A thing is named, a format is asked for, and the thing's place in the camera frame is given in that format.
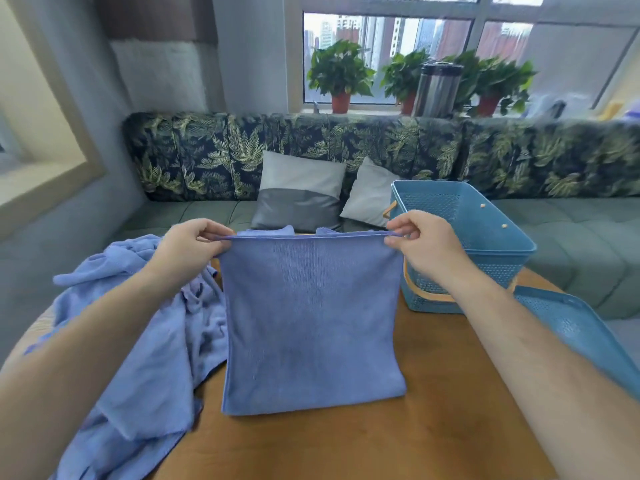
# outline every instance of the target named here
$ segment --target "right hand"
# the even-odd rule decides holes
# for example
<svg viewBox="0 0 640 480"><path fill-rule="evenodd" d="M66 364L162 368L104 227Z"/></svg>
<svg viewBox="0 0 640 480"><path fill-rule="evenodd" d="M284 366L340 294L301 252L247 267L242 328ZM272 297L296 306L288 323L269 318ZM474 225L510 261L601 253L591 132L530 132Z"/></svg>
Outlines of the right hand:
<svg viewBox="0 0 640 480"><path fill-rule="evenodd" d="M474 267L451 225L442 217L410 210L391 219L387 229L405 237L389 235L385 244L402 252L418 273L443 287L450 278Z"/></svg>

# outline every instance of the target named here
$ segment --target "folded towel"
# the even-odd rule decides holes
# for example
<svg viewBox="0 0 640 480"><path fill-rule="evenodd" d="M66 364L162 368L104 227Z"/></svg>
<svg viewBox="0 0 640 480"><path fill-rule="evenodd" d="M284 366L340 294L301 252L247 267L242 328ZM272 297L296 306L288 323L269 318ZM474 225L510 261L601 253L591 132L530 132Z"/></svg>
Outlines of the folded towel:
<svg viewBox="0 0 640 480"><path fill-rule="evenodd" d="M68 289L54 302L52 333L137 273L159 241L146 235L114 242L75 272L56 276L55 284ZM227 358L224 299L214 273L208 266L160 307L69 444L53 479L140 480L190 430L202 408L194 387Z"/></svg>
<svg viewBox="0 0 640 480"><path fill-rule="evenodd" d="M388 234L229 238L220 256L229 333L222 412L404 395L393 348L403 258L384 245Z"/></svg>

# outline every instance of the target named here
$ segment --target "terracotta pot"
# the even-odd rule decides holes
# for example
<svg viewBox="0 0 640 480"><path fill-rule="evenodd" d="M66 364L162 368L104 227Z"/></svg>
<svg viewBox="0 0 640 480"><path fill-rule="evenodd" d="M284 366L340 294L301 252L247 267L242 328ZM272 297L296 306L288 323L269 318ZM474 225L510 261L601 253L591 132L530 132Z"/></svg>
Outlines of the terracotta pot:
<svg viewBox="0 0 640 480"><path fill-rule="evenodd" d="M413 111L413 104L415 103L415 93L409 93L404 101L402 101L402 106L400 108L400 114L404 114L405 116L411 116Z"/></svg>
<svg viewBox="0 0 640 480"><path fill-rule="evenodd" d="M331 109L334 114L346 114L349 110L351 95L342 93L339 96L331 96Z"/></svg>
<svg viewBox="0 0 640 480"><path fill-rule="evenodd" d="M498 103L502 99L500 96L480 96L477 113L481 118L491 118L498 107Z"/></svg>

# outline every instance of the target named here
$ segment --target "gray pillow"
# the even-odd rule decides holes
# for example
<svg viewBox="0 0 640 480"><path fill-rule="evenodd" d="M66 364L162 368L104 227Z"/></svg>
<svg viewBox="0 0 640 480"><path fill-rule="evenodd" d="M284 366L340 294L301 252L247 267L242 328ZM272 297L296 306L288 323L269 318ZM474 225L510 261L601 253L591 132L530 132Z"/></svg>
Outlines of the gray pillow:
<svg viewBox="0 0 640 480"><path fill-rule="evenodd" d="M340 227L340 190L344 163L309 160L264 151L252 229L315 232Z"/></svg>
<svg viewBox="0 0 640 480"><path fill-rule="evenodd" d="M391 184L400 177L365 157L340 217L384 227L382 212L391 203Z"/></svg>

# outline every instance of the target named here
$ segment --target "left hand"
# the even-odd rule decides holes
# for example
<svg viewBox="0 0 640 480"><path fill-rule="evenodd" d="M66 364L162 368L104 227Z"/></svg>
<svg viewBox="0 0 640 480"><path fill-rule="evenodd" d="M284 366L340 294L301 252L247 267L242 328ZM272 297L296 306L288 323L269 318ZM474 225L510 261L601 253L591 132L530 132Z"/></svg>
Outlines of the left hand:
<svg viewBox="0 0 640 480"><path fill-rule="evenodd" d="M217 239L233 234L228 227L209 219L176 224L164 235L143 272L169 290L179 289L231 246L231 242Z"/></svg>

